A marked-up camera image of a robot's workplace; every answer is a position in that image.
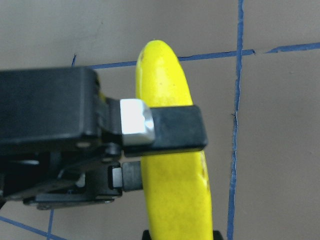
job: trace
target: black object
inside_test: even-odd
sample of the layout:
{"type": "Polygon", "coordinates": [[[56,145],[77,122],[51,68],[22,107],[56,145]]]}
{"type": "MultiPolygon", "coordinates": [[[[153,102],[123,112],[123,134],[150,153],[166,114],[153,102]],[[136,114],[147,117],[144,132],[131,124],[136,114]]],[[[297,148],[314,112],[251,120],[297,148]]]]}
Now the black object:
{"type": "Polygon", "coordinates": [[[155,141],[125,147],[120,101],[100,93],[93,70],[0,72],[0,203],[23,200],[44,210],[112,202],[122,190],[142,189],[140,163],[125,163],[117,171],[123,184],[114,186],[123,151],[142,156],[206,146],[197,106],[151,113],[155,141]]]}
{"type": "MultiPolygon", "coordinates": [[[[152,240],[148,230],[143,231],[142,240],[152,240]]],[[[217,230],[213,231],[213,240],[224,240],[220,231],[217,231],[217,230]]]]}

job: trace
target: banana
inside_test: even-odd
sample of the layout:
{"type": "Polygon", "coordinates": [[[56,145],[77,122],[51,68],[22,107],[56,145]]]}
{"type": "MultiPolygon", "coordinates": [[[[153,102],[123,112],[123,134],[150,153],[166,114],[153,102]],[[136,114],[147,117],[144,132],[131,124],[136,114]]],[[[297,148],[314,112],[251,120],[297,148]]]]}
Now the banana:
{"type": "MultiPolygon", "coordinates": [[[[136,97],[150,107],[193,104],[173,50],[150,41],[136,64],[136,97]]],[[[144,156],[141,174],[152,240],[212,240],[213,221],[205,153],[144,156]]]]}

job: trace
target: floor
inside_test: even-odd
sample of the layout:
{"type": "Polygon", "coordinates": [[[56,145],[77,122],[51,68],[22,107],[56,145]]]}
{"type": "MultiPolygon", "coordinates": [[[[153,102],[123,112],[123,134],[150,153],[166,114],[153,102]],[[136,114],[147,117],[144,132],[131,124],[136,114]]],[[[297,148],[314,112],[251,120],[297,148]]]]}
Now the floor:
{"type": "MultiPolygon", "coordinates": [[[[140,50],[166,41],[204,116],[214,229],[318,239],[319,11],[317,0],[2,0],[0,69],[71,66],[76,54],[106,95],[133,98],[140,50]]],[[[51,212],[8,202],[0,229],[3,240],[139,240],[148,220],[136,191],[51,212]]]]}

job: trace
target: silver metal joint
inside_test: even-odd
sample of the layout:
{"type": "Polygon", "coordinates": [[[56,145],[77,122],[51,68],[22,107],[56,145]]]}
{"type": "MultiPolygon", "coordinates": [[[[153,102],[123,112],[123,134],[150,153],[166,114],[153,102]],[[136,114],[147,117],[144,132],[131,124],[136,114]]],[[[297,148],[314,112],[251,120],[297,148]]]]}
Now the silver metal joint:
{"type": "Polygon", "coordinates": [[[120,100],[122,143],[124,146],[152,144],[155,125],[150,108],[141,99],[120,100]]]}

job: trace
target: yellow banana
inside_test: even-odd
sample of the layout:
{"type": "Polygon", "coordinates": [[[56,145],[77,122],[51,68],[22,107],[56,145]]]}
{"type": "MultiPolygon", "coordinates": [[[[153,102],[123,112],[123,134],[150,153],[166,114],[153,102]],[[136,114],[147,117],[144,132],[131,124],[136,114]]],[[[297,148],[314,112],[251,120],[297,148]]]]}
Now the yellow banana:
{"type": "MultiPolygon", "coordinates": [[[[150,107],[193,104],[179,60],[161,40],[150,41],[138,57],[136,97],[150,107]]],[[[213,239],[203,151],[144,156],[141,173],[152,240],[213,239]]]]}

